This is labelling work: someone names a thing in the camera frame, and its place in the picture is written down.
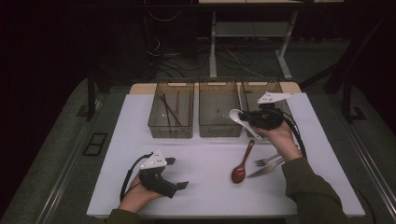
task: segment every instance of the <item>person's right hand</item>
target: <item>person's right hand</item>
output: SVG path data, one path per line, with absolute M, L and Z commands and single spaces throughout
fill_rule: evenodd
M 270 131 L 256 127 L 253 127 L 253 129 L 257 133 L 265 134 L 285 161 L 302 157 L 300 150 L 294 143 L 291 129 L 285 121 L 279 127 Z

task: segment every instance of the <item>white spoon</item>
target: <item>white spoon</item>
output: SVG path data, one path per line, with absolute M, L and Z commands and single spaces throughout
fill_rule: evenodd
M 238 109 L 232 109 L 230 110 L 230 119 L 232 119 L 233 121 L 235 121 L 236 123 L 244 126 L 248 131 L 251 132 L 251 134 L 253 134 L 253 136 L 255 136 L 257 138 L 257 140 L 262 140 L 262 137 L 257 134 L 256 132 L 253 131 L 253 129 L 250 127 L 250 125 L 248 124 L 247 121 L 243 121 L 239 118 L 239 113 L 243 114 L 242 111 L 238 110 Z

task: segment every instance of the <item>knife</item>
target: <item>knife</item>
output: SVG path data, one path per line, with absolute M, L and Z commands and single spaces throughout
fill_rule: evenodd
M 277 161 L 274 161 L 264 167 L 262 167 L 259 171 L 256 171 L 255 173 L 248 175 L 247 178 L 251 178 L 251 177 L 256 177 L 259 175 L 265 175 L 268 173 L 271 173 L 272 171 L 274 171 L 275 167 L 278 166 L 281 162 L 283 162 L 283 159 L 279 159 Z

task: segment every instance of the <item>person's left hand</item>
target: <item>person's left hand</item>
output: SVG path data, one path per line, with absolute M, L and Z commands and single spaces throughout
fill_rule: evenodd
M 131 182 L 128 192 L 122 199 L 119 209 L 137 213 L 147 203 L 162 196 L 160 193 L 146 189 L 140 183 L 139 174 L 137 174 Z

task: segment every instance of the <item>spoon handle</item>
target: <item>spoon handle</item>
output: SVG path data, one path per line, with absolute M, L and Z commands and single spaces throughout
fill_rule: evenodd
M 249 131 L 249 132 L 251 132 L 251 134 L 253 134 L 253 136 L 254 137 L 256 137 L 258 140 L 262 140 L 262 137 L 259 135 L 259 134 L 257 134 L 256 132 L 254 132 L 254 130 L 250 127 L 250 125 L 248 125 L 248 124 L 245 124 L 245 128 Z
M 247 161 L 248 154 L 250 154 L 250 151 L 253 148 L 253 146 L 254 146 L 254 140 L 250 140 L 248 142 L 247 151 L 245 152 L 245 156 L 244 156 L 244 159 L 242 160 L 242 164 L 245 164 L 245 162 Z

